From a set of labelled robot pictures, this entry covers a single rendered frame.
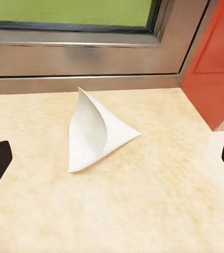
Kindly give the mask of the paper coffee filter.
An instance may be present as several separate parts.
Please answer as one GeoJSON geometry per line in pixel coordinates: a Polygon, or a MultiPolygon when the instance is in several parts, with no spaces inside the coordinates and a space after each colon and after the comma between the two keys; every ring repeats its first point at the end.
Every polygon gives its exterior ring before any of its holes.
{"type": "Polygon", "coordinates": [[[89,167],[140,135],[93,96],[78,89],[79,103],[69,128],[69,173],[89,167]]]}

